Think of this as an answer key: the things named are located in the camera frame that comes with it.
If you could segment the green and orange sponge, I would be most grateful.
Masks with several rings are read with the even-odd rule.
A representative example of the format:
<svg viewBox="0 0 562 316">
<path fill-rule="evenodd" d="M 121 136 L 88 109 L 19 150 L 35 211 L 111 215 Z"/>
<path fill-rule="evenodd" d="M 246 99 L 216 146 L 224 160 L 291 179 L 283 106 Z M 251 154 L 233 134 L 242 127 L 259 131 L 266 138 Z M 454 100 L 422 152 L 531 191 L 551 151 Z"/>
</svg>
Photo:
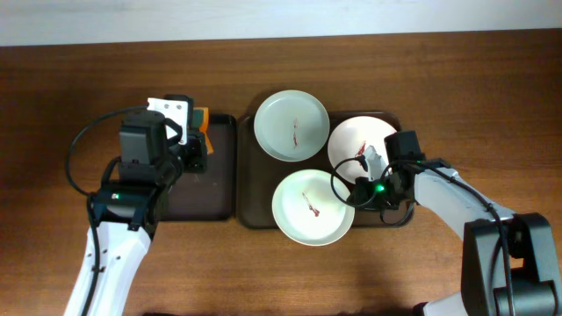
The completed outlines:
<svg viewBox="0 0 562 316">
<path fill-rule="evenodd" d="M 208 154 L 214 153 L 213 145 L 208 137 L 207 130 L 210 123 L 210 114 L 207 107 L 195 107 L 193 109 L 191 126 L 196 128 L 205 136 L 206 152 Z"/>
</svg>

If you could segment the white plate with red stain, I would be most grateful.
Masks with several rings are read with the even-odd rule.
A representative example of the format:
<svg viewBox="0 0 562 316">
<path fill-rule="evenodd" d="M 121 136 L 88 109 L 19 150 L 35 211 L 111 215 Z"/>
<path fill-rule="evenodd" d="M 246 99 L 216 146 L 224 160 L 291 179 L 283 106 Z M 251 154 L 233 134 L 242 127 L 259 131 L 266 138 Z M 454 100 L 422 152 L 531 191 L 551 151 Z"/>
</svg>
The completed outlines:
<svg viewBox="0 0 562 316">
<path fill-rule="evenodd" d="M 381 118 L 358 116 L 346 119 L 328 139 L 328 159 L 335 167 L 339 162 L 359 157 L 373 147 L 375 165 L 370 171 L 365 171 L 359 162 L 350 161 L 342 164 L 336 172 L 349 183 L 354 183 L 358 177 L 374 176 L 379 179 L 389 162 L 384 139 L 394 133 L 397 130 Z"/>
</svg>

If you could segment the cream plate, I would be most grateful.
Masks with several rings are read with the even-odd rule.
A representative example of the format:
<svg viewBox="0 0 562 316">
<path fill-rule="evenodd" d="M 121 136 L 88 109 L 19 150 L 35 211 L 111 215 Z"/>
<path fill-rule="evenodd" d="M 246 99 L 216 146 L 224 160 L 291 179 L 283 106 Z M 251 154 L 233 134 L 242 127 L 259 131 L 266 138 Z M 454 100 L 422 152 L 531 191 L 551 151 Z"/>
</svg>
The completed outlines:
<svg viewBox="0 0 562 316">
<path fill-rule="evenodd" d="M 291 240 L 327 246 L 340 240 L 353 224 L 355 209 L 340 200 L 348 196 L 345 183 L 328 172 L 304 169 L 279 183 L 271 200 L 272 215 Z"/>
</svg>

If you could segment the pale green plate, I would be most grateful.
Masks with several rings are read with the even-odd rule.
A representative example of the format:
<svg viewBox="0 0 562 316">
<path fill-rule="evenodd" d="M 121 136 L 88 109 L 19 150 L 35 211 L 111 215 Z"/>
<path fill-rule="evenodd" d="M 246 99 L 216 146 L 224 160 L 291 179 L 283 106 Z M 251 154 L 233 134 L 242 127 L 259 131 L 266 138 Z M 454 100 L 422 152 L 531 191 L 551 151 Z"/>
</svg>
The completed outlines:
<svg viewBox="0 0 562 316">
<path fill-rule="evenodd" d="M 324 147 L 330 132 L 328 113 L 313 95 L 283 90 L 267 97 L 254 116 L 261 149 L 282 162 L 307 160 Z"/>
</svg>

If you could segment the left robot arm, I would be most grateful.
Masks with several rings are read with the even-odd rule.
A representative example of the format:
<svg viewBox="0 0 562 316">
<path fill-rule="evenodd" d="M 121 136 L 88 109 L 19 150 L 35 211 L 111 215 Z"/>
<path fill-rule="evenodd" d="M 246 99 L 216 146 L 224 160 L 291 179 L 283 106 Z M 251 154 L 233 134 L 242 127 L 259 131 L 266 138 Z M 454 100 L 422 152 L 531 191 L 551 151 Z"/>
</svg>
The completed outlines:
<svg viewBox="0 0 562 316">
<path fill-rule="evenodd" d="M 133 279 L 168 212 L 169 194 L 184 174 L 206 171 L 210 142 L 207 108 L 186 95 L 151 97 L 147 104 L 104 114 L 80 132 L 121 116 L 120 154 L 111 159 L 96 191 L 79 188 L 69 168 L 65 176 L 86 198 L 87 244 L 67 315 L 120 315 Z"/>
</svg>

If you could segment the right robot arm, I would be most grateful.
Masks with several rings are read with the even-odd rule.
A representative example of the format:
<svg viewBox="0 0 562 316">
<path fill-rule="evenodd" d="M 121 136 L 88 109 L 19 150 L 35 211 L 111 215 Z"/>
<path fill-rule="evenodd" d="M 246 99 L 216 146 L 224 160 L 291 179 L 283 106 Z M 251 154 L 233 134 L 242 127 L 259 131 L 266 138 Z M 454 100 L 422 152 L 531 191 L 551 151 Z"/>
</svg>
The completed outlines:
<svg viewBox="0 0 562 316">
<path fill-rule="evenodd" d="M 356 157 L 366 171 L 347 203 L 383 213 L 403 202 L 432 211 L 463 242 L 458 292 L 413 309 L 416 315 L 559 315 L 561 275 L 549 221 L 519 214 L 468 184 L 451 165 L 429 160 L 413 131 L 384 138 L 388 163 L 368 146 Z"/>
</svg>

